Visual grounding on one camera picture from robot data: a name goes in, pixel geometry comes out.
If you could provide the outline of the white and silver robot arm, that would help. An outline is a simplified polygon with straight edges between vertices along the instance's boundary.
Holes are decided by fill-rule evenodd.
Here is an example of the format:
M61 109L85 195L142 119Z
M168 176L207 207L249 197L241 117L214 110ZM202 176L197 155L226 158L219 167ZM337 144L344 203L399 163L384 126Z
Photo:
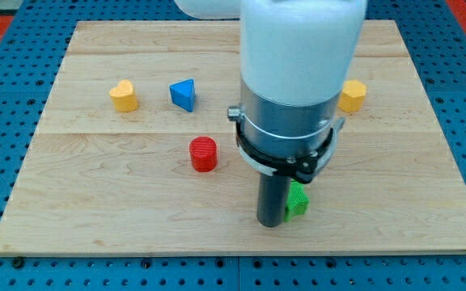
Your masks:
M244 159L310 183L329 162L334 118L366 0L176 0L196 19L238 19L240 101L228 110Z

